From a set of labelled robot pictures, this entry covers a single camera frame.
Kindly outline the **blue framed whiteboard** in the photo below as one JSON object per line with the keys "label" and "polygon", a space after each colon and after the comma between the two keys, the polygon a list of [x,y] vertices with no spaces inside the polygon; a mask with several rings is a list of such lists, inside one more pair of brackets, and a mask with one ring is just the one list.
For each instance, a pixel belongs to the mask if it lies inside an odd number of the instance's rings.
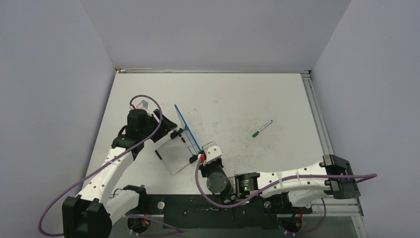
{"label": "blue framed whiteboard", "polygon": [[177,105],[174,107],[180,120],[180,126],[175,128],[169,138],[155,150],[157,157],[172,176],[195,163],[199,152],[202,151],[179,107]]}

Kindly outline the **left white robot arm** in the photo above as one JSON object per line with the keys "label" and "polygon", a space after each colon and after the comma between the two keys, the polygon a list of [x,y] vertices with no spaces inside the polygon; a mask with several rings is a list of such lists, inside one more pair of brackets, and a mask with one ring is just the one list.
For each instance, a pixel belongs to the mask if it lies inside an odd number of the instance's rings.
{"label": "left white robot arm", "polygon": [[125,170],[134,162],[144,142],[158,142],[177,128],[177,124],[158,109],[153,114],[143,109],[132,109],[127,124],[112,141],[108,155],[89,183],[74,197],[62,204],[63,235],[66,238],[107,238],[113,224],[132,210],[143,213],[148,206],[141,196],[146,190],[128,186],[116,198],[110,198]]}

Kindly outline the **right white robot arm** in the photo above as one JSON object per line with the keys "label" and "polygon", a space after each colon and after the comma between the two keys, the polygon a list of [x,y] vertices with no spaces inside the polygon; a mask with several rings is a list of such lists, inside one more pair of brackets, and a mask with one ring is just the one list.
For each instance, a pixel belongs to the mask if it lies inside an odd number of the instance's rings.
{"label": "right white robot arm", "polygon": [[[195,182],[202,197],[211,205],[231,209],[245,205],[256,197],[268,199],[276,195],[280,206],[286,212],[305,207],[314,200],[332,196],[334,199],[360,197],[358,184],[365,178],[353,173],[350,162],[333,154],[324,155],[322,161],[298,169],[276,172],[252,172],[235,175],[229,179],[223,170],[221,158],[211,162],[202,160],[199,154],[195,168]],[[212,200],[203,191],[199,176],[221,180],[219,191],[212,192],[221,202]]]}

